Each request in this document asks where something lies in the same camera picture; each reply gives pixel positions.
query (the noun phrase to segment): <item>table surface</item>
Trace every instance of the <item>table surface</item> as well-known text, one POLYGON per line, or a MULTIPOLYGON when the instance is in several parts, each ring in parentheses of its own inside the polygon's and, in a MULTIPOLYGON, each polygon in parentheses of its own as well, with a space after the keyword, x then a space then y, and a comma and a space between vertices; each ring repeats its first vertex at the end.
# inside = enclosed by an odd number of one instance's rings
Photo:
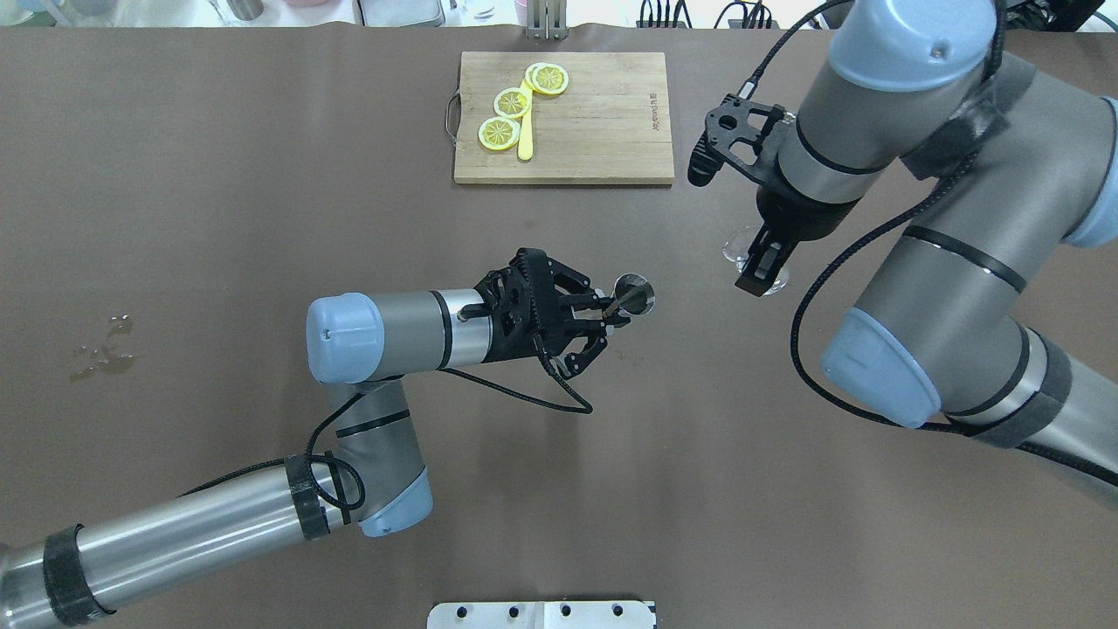
MULTIPOLYGON (((423 627, 437 601, 563 595, 654 599, 663 627, 1118 625, 1118 512, 1025 455, 844 417, 789 365, 809 278, 926 184, 893 168, 835 235, 797 249, 788 288, 759 299, 732 286, 719 249, 757 223, 754 187, 727 172, 692 188, 682 173, 703 113, 777 36, 0 32, 0 541, 300 451, 328 411, 303 349, 314 297, 470 286, 537 246, 599 285, 635 270, 657 289, 655 311, 575 381, 593 416, 409 377, 427 521, 376 541, 349 527, 112 626, 423 627), (459 54, 543 49, 664 51, 680 181, 454 184, 443 114, 459 54), (122 314, 132 333, 111 341, 139 355, 133 368, 72 382, 75 350, 122 314)), ((799 103, 828 38, 797 36, 757 96, 799 103)), ((1114 36, 1013 34, 1008 46, 1118 93, 1114 36)), ((888 247, 819 296, 809 362, 888 247)), ((1015 308, 1110 379, 1116 265, 1115 245, 1062 248, 1015 308)), ((561 398, 525 362, 474 372, 561 398)))

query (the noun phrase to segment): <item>metal bracket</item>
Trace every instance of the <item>metal bracket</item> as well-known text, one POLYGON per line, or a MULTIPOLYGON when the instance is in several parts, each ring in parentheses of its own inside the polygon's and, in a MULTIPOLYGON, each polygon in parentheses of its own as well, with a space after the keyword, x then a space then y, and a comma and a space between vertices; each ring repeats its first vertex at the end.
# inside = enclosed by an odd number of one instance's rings
POLYGON ((439 603, 427 629, 655 629, 652 601, 439 603))
POLYGON ((528 0, 529 39, 567 39, 567 0, 528 0))

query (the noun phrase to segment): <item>robotic arm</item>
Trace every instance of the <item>robotic arm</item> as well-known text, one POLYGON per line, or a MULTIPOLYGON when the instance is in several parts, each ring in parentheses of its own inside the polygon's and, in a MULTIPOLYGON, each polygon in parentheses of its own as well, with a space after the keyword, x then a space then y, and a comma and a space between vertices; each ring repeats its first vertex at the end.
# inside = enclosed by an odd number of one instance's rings
MULTIPOLYGON (((998 19, 988 0, 859 0, 799 114, 749 101, 747 82, 708 114, 689 178, 705 184, 729 163, 759 183, 765 225, 737 280, 758 295, 896 158, 940 178, 872 234, 915 217, 846 313, 824 374, 872 409, 869 419, 1020 448, 1116 485, 1118 387, 1007 312, 1057 245, 1118 235, 1118 103, 1011 55, 998 67, 998 19), (926 425, 940 412, 949 426, 926 425)), ((869 239, 828 267, 798 317, 869 239)), ((798 361, 795 332, 793 353, 798 361)))
MULTIPOLYGON (((639 275, 623 275, 606 296, 586 275, 531 248, 473 288, 316 299, 307 312, 307 358, 339 407, 315 430, 306 455, 253 466, 164 505, 98 526, 76 525, 22 549, 0 544, 0 627, 87 625, 352 521, 371 537, 418 523, 430 513, 432 495, 401 377, 537 356, 585 403, 566 381, 585 372, 607 336, 654 299, 639 275), (585 346, 568 352, 578 340, 585 346), (334 421, 337 454, 310 456, 314 439, 334 421), (282 469, 258 471, 266 467, 282 469)), ((589 412, 589 404, 543 404, 589 412)))

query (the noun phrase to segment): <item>light blue joint cap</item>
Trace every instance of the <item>light blue joint cap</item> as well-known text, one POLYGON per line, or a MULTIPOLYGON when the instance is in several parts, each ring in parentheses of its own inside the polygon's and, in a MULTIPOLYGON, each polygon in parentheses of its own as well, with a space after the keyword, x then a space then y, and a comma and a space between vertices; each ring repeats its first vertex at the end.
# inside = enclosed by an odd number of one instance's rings
POLYGON ((1115 147, 1110 152, 1110 166, 1099 198, 1079 227, 1063 238, 1063 241, 1078 247, 1097 247, 1118 236, 1118 101, 1102 99, 1110 103, 1115 111, 1115 147))
POLYGON ((348 292, 314 299, 306 311, 306 362, 314 380, 359 383, 385 354, 385 323, 368 295, 348 292))
POLYGON ((868 89, 931 89, 982 63, 995 25, 989 0, 858 0, 827 59, 868 89))
POLYGON ((361 533, 368 537, 383 537, 415 526, 430 515, 435 506, 430 497, 430 483, 427 480, 427 468, 411 482, 407 489, 385 505, 376 514, 361 521, 361 533))
POLYGON ((920 428, 939 411, 931 379, 884 326, 858 307, 823 354, 823 373, 860 402, 904 428, 920 428))

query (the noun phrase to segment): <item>yellow knife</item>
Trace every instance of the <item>yellow knife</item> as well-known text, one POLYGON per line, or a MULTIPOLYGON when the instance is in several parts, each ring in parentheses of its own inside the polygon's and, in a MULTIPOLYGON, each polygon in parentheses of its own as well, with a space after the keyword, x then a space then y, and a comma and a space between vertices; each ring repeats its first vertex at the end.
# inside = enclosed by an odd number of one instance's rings
POLYGON ((520 88, 528 92, 528 111, 520 118, 520 142, 517 144, 517 156, 530 161, 536 147, 532 145, 532 95, 536 93, 528 79, 520 82, 520 88))

